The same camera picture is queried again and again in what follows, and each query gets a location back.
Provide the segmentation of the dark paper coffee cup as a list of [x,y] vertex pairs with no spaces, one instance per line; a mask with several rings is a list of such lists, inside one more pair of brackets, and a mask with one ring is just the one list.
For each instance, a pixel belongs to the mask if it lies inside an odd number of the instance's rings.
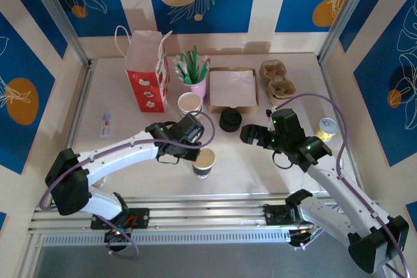
[[206,178],[216,161],[216,155],[209,148],[202,148],[195,162],[192,163],[192,169],[196,177],[200,179]]

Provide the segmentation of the red white paper bag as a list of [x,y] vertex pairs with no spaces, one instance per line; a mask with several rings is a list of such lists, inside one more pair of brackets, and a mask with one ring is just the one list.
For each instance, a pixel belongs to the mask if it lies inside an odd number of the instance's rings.
[[118,43],[120,30],[128,32],[122,25],[116,26],[114,41],[124,58],[124,69],[139,110],[165,112],[170,73],[164,42],[172,32],[163,35],[159,31],[134,31],[126,35],[128,48],[123,51]]

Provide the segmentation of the yellow tin can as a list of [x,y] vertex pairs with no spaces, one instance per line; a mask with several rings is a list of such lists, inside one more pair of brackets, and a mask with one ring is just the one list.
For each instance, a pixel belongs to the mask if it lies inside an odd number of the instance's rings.
[[319,121],[318,128],[315,131],[315,136],[320,140],[327,142],[335,136],[338,132],[338,125],[332,118],[322,118]]

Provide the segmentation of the white paper napkin stack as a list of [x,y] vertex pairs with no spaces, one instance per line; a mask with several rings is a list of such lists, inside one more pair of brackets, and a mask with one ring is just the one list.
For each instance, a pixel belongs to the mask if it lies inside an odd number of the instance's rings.
[[210,105],[218,107],[256,106],[256,86],[252,70],[210,73]]

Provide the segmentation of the pink straw holder cup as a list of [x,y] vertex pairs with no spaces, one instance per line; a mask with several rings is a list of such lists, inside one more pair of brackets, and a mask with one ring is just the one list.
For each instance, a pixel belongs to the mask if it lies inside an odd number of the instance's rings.
[[200,96],[203,100],[206,95],[206,87],[207,87],[207,78],[205,77],[202,81],[196,84],[185,84],[184,82],[181,83],[183,92],[194,92]]

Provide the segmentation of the clear plastic packet red print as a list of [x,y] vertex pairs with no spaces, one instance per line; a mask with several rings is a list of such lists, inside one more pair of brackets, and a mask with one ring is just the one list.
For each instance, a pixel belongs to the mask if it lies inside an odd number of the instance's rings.
[[101,138],[108,138],[111,133],[112,127],[112,113],[105,112],[102,114],[101,118],[101,126],[100,126],[100,137]]

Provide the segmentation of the green wrapped straw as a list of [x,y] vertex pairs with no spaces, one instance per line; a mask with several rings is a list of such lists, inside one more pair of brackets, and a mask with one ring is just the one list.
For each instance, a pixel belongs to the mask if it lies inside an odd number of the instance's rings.
[[191,61],[186,53],[181,53],[180,55],[180,68],[182,73],[184,74],[184,82],[185,84],[192,84],[192,64]]
[[208,64],[207,63],[203,63],[199,67],[199,70],[197,71],[197,80],[196,80],[196,83],[200,83],[200,82],[202,82],[202,80],[205,79],[205,76],[207,74],[207,71],[208,71]]
[[192,58],[192,84],[196,84],[198,80],[198,62],[197,62],[197,46],[193,47],[191,52]]

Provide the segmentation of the grey metal base panel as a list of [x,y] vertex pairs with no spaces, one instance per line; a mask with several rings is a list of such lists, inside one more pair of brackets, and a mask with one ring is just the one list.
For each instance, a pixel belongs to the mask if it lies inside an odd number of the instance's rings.
[[279,243],[148,245],[133,260],[103,247],[46,247],[34,278],[363,278],[337,243],[321,238],[305,251]]

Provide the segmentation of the long aluminium mounting rail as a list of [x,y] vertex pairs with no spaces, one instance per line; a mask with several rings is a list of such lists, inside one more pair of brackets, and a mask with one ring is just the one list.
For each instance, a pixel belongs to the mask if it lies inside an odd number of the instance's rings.
[[[285,203],[286,194],[127,197],[130,208],[150,210],[148,230],[250,230],[266,228],[263,205]],[[92,215],[69,216],[36,207],[29,233],[90,232]]]

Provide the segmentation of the aluminium table side rail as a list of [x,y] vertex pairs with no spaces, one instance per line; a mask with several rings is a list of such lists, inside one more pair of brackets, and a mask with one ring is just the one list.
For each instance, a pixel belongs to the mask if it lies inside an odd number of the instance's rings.
[[77,138],[77,132],[80,128],[83,110],[89,95],[89,89],[94,76],[96,60],[89,60],[86,66],[81,68],[81,78],[77,82],[74,95],[76,96],[73,104],[69,109],[69,125],[65,138],[64,147],[70,148],[74,145]]

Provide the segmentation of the aluminium frame post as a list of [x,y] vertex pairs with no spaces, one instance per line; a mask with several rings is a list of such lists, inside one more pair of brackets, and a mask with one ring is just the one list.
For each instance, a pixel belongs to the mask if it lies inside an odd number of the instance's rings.
[[317,54],[317,61],[319,66],[322,66],[326,58],[331,53],[334,45],[338,41],[341,32],[344,30],[347,22],[352,16],[359,0],[344,0],[340,11],[338,12],[333,25],[331,26],[322,47]]
[[41,0],[49,15],[53,19],[60,33],[72,48],[82,65],[89,66],[90,60],[78,39],[78,36],[58,0]]

